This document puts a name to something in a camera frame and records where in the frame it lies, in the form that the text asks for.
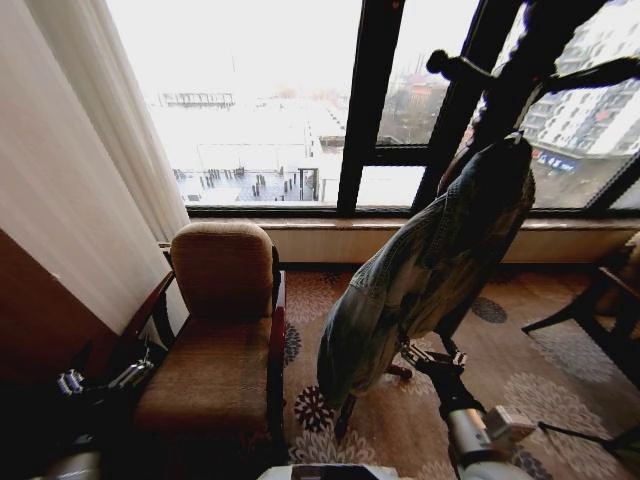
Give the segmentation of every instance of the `floral rug pattern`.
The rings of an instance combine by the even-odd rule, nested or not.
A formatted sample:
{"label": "floral rug pattern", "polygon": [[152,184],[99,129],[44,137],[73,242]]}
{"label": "floral rug pattern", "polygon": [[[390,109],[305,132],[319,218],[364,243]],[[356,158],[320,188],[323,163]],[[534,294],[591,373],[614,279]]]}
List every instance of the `floral rug pattern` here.
{"label": "floral rug pattern", "polygon": [[[358,399],[341,442],[337,412],[317,386],[316,354],[327,312],[350,272],[287,272],[285,438],[291,463],[366,463],[393,467],[403,479],[454,480],[447,428],[429,378],[385,374]],[[554,313],[586,285],[579,274],[498,273],[454,336],[468,354],[463,380],[487,408],[520,408],[534,421],[611,437],[640,418],[640,395],[574,322],[524,335],[520,328]],[[429,334],[416,341],[440,350]],[[400,358],[396,364],[409,367]],[[634,478],[599,445],[536,430],[511,462],[534,480]]]}

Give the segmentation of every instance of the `window frame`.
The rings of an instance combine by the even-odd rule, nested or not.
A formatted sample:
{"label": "window frame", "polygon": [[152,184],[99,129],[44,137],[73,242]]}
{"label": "window frame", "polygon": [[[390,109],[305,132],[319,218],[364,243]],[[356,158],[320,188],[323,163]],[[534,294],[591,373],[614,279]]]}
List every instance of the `window frame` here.
{"label": "window frame", "polygon": [[[336,207],[187,205],[191,218],[362,218],[410,217],[435,198],[440,177],[453,159],[482,90],[451,82],[427,144],[379,145],[378,129],[398,42],[404,0],[363,0],[354,59]],[[515,21],[519,0],[480,0],[461,55],[491,71]],[[357,207],[366,166],[424,166],[411,207]],[[638,218],[640,209],[614,210],[611,205],[640,178],[640,152],[618,171],[584,208],[532,209],[532,218]]]}

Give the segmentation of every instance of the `sky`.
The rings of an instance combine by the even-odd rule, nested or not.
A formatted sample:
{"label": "sky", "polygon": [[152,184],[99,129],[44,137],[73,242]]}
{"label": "sky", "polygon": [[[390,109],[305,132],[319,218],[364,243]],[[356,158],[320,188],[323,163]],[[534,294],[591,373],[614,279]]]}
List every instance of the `sky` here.
{"label": "sky", "polygon": [[[350,90],[358,0],[108,0],[143,92]],[[394,72],[458,54],[477,1],[407,0]]]}

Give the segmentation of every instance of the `denim jacket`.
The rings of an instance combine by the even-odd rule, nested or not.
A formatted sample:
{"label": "denim jacket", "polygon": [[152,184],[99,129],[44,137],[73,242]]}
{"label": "denim jacket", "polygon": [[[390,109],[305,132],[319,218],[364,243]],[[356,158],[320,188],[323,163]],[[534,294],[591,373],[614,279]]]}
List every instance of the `denim jacket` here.
{"label": "denim jacket", "polygon": [[531,146],[519,134],[477,153],[354,274],[329,312],[318,353],[318,383],[329,406],[369,389],[399,351],[399,339],[464,316],[533,204],[530,161]]}

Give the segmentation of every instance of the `curtain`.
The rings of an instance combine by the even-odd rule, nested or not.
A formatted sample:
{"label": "curtain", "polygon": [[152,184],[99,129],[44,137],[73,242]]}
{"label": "curtain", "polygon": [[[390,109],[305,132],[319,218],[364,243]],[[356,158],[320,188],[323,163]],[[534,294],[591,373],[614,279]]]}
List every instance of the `curtain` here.
{"label": "curtain", "polygon": [[[0,71],[0,228],[122,333],[169,265],[21,0],[0,2]],[[141,151],[144,168],[131,166],[141,184],[156,172],[149,152]],[[176,288],[168,300],[178,327],[187,312]]]}
{"label": "curtain", "polygon": [[170,241],[189,219],[106,3],[27,5],[155,239]]}

